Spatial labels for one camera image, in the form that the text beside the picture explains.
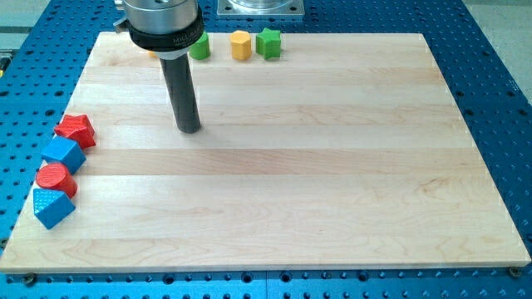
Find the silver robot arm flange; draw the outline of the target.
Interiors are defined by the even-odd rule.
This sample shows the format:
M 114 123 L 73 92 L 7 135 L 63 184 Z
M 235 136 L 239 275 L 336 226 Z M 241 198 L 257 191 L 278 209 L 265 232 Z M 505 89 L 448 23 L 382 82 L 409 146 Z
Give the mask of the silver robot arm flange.
M 115 6 L 123 12 L 116 31 L 163 60 L 185 55 L 204 32 L 197 0 L 115 0 Z

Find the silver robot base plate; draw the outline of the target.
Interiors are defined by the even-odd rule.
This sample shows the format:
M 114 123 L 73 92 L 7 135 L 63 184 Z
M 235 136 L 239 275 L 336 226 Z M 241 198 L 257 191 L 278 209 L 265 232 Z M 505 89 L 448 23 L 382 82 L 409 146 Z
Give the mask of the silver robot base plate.
M 219 16 L 302 16 L 304 0 L 219 0 Z

